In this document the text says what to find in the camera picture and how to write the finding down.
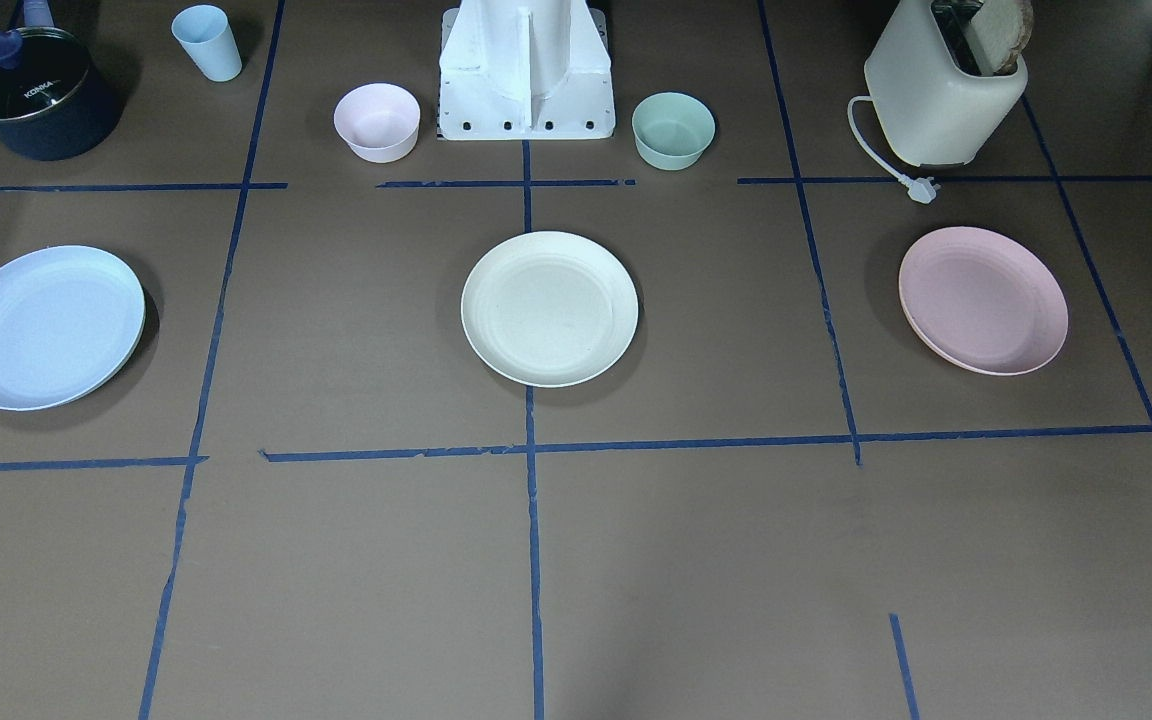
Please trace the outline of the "pink plate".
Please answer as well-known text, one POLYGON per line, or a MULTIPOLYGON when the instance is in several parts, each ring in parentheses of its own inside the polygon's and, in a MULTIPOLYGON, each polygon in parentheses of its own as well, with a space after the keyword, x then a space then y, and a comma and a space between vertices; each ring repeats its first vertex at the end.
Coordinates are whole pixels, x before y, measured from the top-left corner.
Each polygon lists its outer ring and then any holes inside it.
POLYGON ((969 225, 929 232, 899 268, 905 323, 943 361, 984 376, 1023 376, 1055 361, 1068 301, 1041 259, 969 225))

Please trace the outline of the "blue plate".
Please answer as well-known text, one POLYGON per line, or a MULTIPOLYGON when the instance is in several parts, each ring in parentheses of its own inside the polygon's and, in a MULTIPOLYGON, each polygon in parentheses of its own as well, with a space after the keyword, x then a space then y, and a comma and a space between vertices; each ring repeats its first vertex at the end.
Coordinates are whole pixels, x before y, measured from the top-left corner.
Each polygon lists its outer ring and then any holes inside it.
POLYGON ((108 382, 141 343, 145 290, 94 247, 50 247, 0 266, 0 410, 70 404, 108 382))

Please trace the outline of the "cream plate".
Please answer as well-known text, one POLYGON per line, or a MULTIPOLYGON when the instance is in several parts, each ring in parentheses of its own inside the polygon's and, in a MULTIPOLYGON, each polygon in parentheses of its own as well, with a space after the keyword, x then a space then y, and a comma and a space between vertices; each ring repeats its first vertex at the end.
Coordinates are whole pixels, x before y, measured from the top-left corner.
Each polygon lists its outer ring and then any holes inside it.
POLYGON ((641 301, 626 265, 599 243, 531 232, 475 264, 460 316, 468 343, 495 373, 562 388, 621 361, 637 332, 641 301))

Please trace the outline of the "green bowl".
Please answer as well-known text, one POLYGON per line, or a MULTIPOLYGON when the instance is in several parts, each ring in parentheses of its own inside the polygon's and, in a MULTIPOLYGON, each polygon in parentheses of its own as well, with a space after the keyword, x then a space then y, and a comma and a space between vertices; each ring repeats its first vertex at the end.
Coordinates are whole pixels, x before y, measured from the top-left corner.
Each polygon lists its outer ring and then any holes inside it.
POLYGON ((658 170, 685 170, 717 137, 717 118, 691 94, 662 92, 645 97, 631 115, 635 149, 658 170))

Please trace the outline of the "pink bowl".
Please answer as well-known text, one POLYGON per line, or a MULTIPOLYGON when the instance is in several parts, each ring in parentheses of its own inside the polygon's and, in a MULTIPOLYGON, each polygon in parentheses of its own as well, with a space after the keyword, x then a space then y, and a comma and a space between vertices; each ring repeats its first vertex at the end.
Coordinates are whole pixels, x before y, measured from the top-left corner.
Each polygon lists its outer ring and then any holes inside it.
POLYGON ((406 88, 370 83, 335 105, 333 126, 353 154, 374 164, 411 154, 420 132, 420 103, 406 88))

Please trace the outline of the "cream toaster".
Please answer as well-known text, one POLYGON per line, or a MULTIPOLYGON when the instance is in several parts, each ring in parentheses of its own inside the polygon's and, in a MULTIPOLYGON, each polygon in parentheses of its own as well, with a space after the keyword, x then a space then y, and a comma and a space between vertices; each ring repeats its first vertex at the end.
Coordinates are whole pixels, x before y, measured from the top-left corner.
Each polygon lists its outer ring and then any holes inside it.
POLYGON ((864 63, 870 100, 896 158, 961 167, 1026 88, 1023 55, 1009 76, 983 73, 968 40, 982 1, 901 1, 864 63))

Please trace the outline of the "light blue cup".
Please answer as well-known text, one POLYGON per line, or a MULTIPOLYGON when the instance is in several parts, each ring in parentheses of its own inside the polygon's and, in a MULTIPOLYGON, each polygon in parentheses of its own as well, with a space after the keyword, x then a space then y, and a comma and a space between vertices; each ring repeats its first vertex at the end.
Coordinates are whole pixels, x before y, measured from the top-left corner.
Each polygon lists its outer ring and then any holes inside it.
POLYGON ((172 20, 172 35, 206 79, 227 82, 241 73, 236 37, 219 6, 198 3, 180 10, 172 20))

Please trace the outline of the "bread slice in toaster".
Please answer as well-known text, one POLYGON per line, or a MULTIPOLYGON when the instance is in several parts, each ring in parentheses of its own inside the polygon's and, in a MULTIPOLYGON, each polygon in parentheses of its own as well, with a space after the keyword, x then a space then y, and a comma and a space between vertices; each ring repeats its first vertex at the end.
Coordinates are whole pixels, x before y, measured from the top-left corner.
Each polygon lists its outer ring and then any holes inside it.
POLYGON ((1032 1, 982 1, 967 31, 975 63, 988 76, 1009 76, 1018 68, 1033 26, 1032 1))

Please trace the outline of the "dark blue pot with lid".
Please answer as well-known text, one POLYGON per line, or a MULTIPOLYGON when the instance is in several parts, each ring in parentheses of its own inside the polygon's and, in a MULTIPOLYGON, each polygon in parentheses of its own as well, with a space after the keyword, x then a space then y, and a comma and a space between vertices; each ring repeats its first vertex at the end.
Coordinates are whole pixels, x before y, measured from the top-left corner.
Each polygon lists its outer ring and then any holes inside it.
POLYGON ((37 161, 84 154, 116 128, 122 97, 50 1, 23 1, 20 18, 0 29, 0 141, 37 161))

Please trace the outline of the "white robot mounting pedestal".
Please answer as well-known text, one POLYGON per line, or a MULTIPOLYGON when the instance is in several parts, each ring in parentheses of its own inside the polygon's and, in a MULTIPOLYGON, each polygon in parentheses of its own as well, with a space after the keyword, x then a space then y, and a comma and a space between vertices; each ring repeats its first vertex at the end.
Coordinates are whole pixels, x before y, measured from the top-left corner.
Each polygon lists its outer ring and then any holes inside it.
POLYGON ((616 128, 608 20, 586 1, 462 1, 444 12, 444 141, 602 141, 616 128))

